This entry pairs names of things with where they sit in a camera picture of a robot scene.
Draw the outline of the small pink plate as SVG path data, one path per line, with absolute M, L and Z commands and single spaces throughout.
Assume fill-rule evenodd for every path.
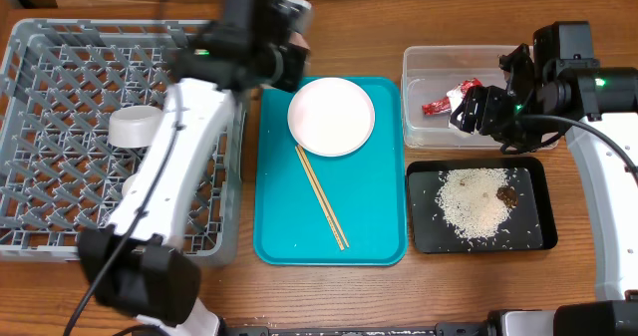
M 303 35 L 298 33 L 298 32 L 293 32 L 290 35 L 289 42 L 290 42 L 291 45 L 303 48 L 305 50 L 310 50 L 310 47 L 309 47 L 307 41 L 305 40 Z

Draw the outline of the brown food scrap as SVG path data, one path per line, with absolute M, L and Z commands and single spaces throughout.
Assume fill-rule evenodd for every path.
M 502 186 L 496 192 L 496 197 L 507 208 L 515 208 L 518 205 L 518 194 L 512 186 Z

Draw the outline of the red snack wrapper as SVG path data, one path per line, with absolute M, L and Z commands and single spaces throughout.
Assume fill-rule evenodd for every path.
M 472 87 L 482 86 L 480 80 L 476 78 L 471 78 L 461 82 L 460 84 L 464 84 L 465 87 L 468 87 L 468 90 Z M 422 105 L 422 112 L 425 116 L 433 116 L 438 114 L 447 113 L 450 111 L 450 104 L 448 98 L 444 96 L 443 98 L 436 100 L 434 102 Z

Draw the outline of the white rice pile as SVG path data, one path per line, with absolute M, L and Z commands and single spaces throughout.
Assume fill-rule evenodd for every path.
M 539 212 L 525 168 L 456 168 L 428 173 L 433 184 L 421 190 L 423 209 L 414 225 L 426 253 L 532 250 L 542 245 Z M 496 197 L 512 186 L 518 205 Z

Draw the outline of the grey bowl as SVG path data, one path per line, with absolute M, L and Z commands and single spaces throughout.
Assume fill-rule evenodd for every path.
M 117 148 L 149 147 L 160 127 L 162 110 L 139 105 L 114 111 L 109 119 L 108 142 Z

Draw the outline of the white cup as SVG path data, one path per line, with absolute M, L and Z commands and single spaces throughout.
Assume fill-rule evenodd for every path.
M 131 176 L 129 176 L 125 180 L 125 182 L 122 185 L 122 190 L 121 190 L 122 196 L 126 196 L 127 195 L 127 193 L 129 192 L 131 186 L 133 185 L 136 177 L 137 177 L 137 174 L 134 173 L 134 174 L 132 174 Z

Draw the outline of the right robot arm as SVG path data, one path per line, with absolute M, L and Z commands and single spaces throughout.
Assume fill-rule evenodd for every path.
M 555 22 L 499 58 L 505 88 L 471 87 L 453 109 L 459 130 L 505 154 L 565 138 L 583 185 L 596 259 L 596 299 L 554 311 L 492 311 L 486 335 L 637 332 L 637 71 L 604 68 L 583 21 Z

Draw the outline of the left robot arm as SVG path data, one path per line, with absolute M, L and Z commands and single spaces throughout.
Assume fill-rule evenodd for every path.
M 78 255 L 96 300 L 138 319 L 134 335 L 215 335 L 220 319 L 198 292 L 199 267 L 182 251 L 191 202 L 213 144 L 255 88 L 296 90 L 309 49 L 306 0 L 224 0 L 180 49 L 138 176 L 102 229 L 85 229 Z

